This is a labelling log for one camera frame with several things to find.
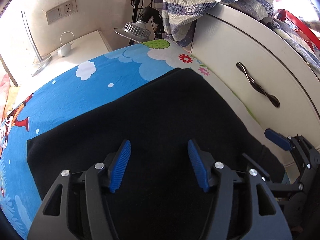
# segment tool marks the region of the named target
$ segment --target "silver screw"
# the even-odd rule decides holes
[[[63,177],[69,176],[69,174],[70,174],[70,171],[69,171],[69,170],[64,170],[64,171],[61,172],[61,175],[62,175]]]
[[[104,167],[104,163],[96,163],[96,165],[94,166],[97,170],[101,170]]]
[[[249,170],[250,175],[257,176],[258,172],[255,169]]]
[[[221,163],[221,162],[216,162],[216,163],[214,164],[214,166],[215,166],[217,169],[223,169],[223,167],[224,167],[223,163]]]

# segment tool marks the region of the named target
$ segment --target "red strap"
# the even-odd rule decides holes
[[[308,28],[307,25],[305,25],[301,20],[299,20],[297,17],[295,17],[292,13],[289,11],[283,9],[280,12],[281,18],[280,20],[283,21],[285,18],[290,20],[294,23],[305,35],[308,36],[308,38],[313,42],[313,44],[320,49],[320,40],[318,37]]]

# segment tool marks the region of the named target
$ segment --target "twisted dark metal handle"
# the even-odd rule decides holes
[[[278,100],[278,98],[276,98],[273,95],[268,94],[249,74],[249,72],[247,71],[246,67],[241,63],[241,62],[237,62],[236,63],[236,67],[243,73],[245,74],[245,76],[247,77],[247,80],[249,81],[250,85],[257,90],[259,93],[264,94],[270,101],[271,103],[279,108],[280,107],[280,102]]]

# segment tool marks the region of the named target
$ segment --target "white drawer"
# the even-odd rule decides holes
[[[299,133],[320,146],[318,112],[292,73],[260,43],[207,14],[197,20],[191,52],[239,97],[263,129],[284,136]],[[237,62],[267,93],[277,97],[279,108],[249,84]]]

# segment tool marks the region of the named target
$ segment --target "black cloth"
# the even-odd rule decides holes
[[[191,138],[234,170],[246,170],[239,157],[247,153],[274,182],[284,175],[214,88],[193,70],[175,69],[29,140],[27,161],[41,198],[62,170],[87,170],[125,138],[131,158],[120,188],[107,195],[120,239],[199,239],[214,193],[197,184]]]

